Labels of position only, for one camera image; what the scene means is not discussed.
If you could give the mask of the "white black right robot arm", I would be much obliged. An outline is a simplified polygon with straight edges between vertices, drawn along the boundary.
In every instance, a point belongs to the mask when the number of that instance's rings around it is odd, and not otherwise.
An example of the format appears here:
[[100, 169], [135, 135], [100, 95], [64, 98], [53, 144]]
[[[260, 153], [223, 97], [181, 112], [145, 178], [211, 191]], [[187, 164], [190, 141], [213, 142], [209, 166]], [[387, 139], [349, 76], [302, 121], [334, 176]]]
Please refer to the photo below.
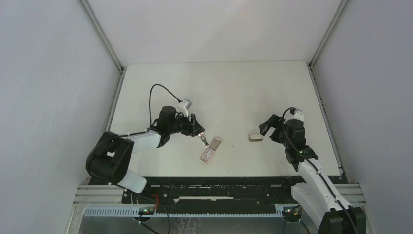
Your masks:
[[282, 198], [288, 203], [297, 201], [319, 234], [365, 234], [365, 212], [344, 198], [324, 172], [315, 151], [307, 145], [303, 112], [295, 108], [290, 111], [288, 119], [272, 115], [259, 125], [263, 136], [274, 128], [269, 138], [284, 146], [288, 163], [301, 177], [287, 182], [281, 190]]

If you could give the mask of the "red white staples box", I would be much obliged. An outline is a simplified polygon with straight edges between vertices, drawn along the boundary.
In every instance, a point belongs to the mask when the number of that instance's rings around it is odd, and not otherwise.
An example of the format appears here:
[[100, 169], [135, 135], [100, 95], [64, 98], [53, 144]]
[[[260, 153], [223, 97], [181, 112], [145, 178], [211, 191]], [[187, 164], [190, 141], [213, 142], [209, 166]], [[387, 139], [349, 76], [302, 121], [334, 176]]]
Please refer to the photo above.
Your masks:
[[202, 156], [200, 157], [200, 160], [206, 164], [208, 164], [213, 156], [216, 153], [216, 150], [218, 149], [218, 147], [220, 146], [220, 144], [222, 143], [223, 139], [219, 138], [219, 137], [215, 137], [213, 139], [213, 141], [209, 144], [209, 146], [207, 147], [207, 149], [205, 150], [205, 152], [202, 154]]

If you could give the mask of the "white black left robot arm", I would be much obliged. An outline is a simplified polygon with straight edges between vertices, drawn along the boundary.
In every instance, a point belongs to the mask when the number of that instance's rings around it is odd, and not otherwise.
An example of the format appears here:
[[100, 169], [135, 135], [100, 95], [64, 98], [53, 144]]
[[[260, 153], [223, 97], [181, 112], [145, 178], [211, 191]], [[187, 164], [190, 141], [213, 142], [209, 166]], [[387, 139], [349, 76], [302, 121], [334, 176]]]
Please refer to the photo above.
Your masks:
[[145, 131], [124, 135], [104, 132], [88, 154], [85, 168], [92, 178], [130, 190], [136, 200], [147, 203], [151, 200], [152, 190], [146, 186], [144, 177], [129, 169], [132, 154], [160, 148], [172, 134], [195, 137], [204, 130], [195, 114], [185, 115], [172, 106], [164, 106], [158, 119]]

